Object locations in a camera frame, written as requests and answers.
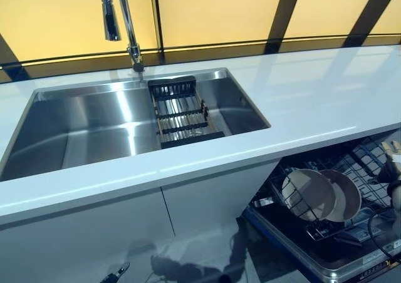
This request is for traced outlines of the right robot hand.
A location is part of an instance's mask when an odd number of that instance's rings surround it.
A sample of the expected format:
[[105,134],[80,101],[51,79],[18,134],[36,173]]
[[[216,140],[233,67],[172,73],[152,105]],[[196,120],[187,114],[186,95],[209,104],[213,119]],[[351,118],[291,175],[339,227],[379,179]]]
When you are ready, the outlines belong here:
[[381,168],[377,180],[379,183],[392,183],[400,180],[400,143],[398,141],[390,142],[392,147],[386,142],[381,142],[381,146],[385,152],[386,163]]

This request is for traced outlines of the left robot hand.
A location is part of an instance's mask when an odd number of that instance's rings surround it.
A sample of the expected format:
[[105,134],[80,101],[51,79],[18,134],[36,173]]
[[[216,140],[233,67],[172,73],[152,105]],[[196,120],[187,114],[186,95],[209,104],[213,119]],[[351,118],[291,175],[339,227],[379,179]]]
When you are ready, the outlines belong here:
[[100,283],[116,283],[116,282],[118,282],[118,280],[121,278],[122,275],[124,275],[124,273],[126,273],[126,271],[129,269],[129,267],[130,267],[129,262],[122,264],[116,272],[108,274],[106,277],[104,277],[100,281]]

